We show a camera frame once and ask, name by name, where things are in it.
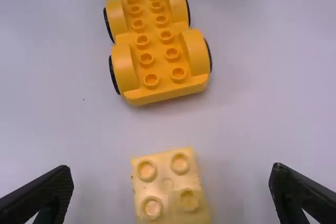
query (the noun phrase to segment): gray surface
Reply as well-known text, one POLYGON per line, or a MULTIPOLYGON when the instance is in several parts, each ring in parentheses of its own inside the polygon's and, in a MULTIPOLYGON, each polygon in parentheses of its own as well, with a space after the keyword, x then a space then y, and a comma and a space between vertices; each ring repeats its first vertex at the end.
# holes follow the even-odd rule
POLYGON ((335 0, 189 0, 206 92, 132 108, 113 90, 104 0, 0 0, 0 196, 59 164, 65 223, 135 223, 130 157, 195 147, 215 223, 278 223, 283 162, 336 190, 335 0))

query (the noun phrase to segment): yellow toy car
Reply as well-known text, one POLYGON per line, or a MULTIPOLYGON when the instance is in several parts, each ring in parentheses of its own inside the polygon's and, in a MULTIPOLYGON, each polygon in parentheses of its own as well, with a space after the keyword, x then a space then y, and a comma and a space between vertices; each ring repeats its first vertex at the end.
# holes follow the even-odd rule
POLYGON ((115 43, 109 59, 116 92, 143 105, 203 91, 212 70, 202 33, 189 28, 187 0, 106 0, 115 43))

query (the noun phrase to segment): black tire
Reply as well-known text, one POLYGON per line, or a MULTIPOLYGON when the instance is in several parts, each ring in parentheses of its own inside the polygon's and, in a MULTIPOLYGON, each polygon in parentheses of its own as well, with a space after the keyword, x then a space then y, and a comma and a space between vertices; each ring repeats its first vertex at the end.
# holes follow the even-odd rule
POLYGON ((189 3, 188 3, 188 0, 185 0, 185 2, 187 3, 187 9, 188 9, 188 21, 189 21, 189 26, 190 26, 191 20, 190 20, 190 9, 189 9, 189 3))
POLYGON ((209 54, 209 60, 210 60, 210 73, 212 72, 212 56, 211 56, 211 52, 210 52, 210 47, 208 45, 208 42, 206 41, 206 39, 204 39, 206 47, 208 49, 208 54, 209 54))
POLYGON ((115 79, 115 75, 114 75, 114 71, 113 71, 113 65, 112 65, 111 56, 109 57, 109 66, 110 66, 111 79, 112 79, 112 83, 113 83, 114 89, 116 90, 116 93, 118 95, 120 95, 120 91, 119 91, 119 88, 118 88, 117 80, 115 79))
POLYGON ((104 20, 105 20, 105 25, 106 25, 106 28, 107 28, 107 32, 109 33, 110 38, 111 38, 112 42, 114 43, 114 39, 113 39, 113 36, 112 36, 109 20, 107 19, 106 8, 104 8, 103 12, 104 12, 104 20))

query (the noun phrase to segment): white table surface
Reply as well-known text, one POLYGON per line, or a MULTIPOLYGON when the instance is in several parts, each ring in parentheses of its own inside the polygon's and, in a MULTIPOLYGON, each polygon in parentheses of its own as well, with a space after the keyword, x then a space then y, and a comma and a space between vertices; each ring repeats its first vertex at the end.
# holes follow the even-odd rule
POLYGON ((197 95, 116 95, 104 0, 0 0, 0 197, 70 166, 65 223, 135 223, 130 158, 198 154, 214 223, 279 223, 282 162, 336 190, 336 0, 189 0, 214 69, 197 95))

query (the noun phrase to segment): yellow plastic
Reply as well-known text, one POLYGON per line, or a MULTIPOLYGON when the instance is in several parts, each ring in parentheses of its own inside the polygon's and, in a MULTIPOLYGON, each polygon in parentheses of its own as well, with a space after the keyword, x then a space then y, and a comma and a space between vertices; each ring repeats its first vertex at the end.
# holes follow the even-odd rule
POLYGON ((192 148, 131 159, 139 224, 209 224, 192 148))
POLYGON ((207 45, 189 29, 186 0, 106 0, 116 43, 111 59, 120 94, 133 105, 205 89, 207 45))

